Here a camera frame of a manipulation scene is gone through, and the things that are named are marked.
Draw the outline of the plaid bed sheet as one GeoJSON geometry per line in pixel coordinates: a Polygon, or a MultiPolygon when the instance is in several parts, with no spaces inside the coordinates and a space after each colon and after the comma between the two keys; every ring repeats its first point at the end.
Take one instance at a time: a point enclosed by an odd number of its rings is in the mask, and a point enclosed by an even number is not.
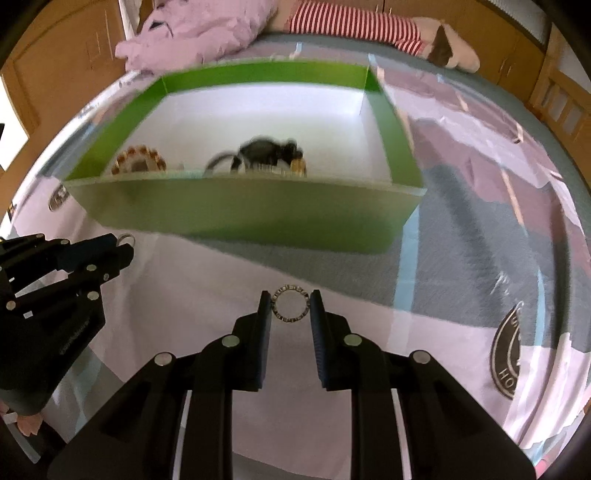
{"type": "Polygon", "coordinates": [[[1,241],[113,234],[131,264],[105,325],[35,415],[1,400],[5,479],[586,479],[590,218],[565,153],[460,76],[346,42],[259,41],[239,61],[369,67],[426,188],[380,253],[126,230],[65,179],[155,80],[128,74],[81,112],[17,195],[1,241]],[[271,296],[263,388],[253,321],[271,296]],[[327,311],[327,388],[310,298],[327,311]]]}

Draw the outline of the wooden bed frame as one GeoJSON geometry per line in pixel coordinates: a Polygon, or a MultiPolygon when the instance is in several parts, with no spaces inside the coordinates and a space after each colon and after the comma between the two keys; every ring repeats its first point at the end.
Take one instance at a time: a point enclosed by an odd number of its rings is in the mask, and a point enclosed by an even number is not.
{"type": "Polygon", "coordinates": [[[567,42],[552,25],[545,58],[529,103],[590,184],[590,93],[559,69],[567,42]]]}

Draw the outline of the wooden wardrobe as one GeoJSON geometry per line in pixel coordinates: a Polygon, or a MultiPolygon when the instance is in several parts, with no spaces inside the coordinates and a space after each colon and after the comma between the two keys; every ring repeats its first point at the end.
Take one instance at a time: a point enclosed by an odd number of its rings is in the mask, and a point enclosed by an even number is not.
{"type": "Polygon", "coordinates": [[[448,22],[480,59],[478,74],[527,102],[543,65],[545,50],[508,14],[488,1],[387,1],[384,10],[448,22]]]}

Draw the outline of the pink crumpled duvet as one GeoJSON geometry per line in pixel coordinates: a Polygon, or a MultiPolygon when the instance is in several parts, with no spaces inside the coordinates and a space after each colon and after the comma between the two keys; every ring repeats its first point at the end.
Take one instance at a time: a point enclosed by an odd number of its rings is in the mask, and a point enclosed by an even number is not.
{"type": "Polygon", "coordinates": [[[115,57],[128,71],[178,71],[213,62],[249,47],[276,9],[276,1],[166,1],[139,34],[116,45],[115,57]]]}

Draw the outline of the green white cardboard box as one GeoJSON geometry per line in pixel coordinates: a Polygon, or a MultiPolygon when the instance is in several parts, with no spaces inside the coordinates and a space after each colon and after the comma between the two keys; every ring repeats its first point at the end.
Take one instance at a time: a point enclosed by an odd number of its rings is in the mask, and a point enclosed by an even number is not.
{"type": "Polygon", "coordinates": [[[426,188],[369,67],[239,61],[165,75],[108,122],[65,179],[98,223],[315,250],[387,250],[426,188]],[[308,175],[205,174],[256,137],[294,140],[308,175]]]}

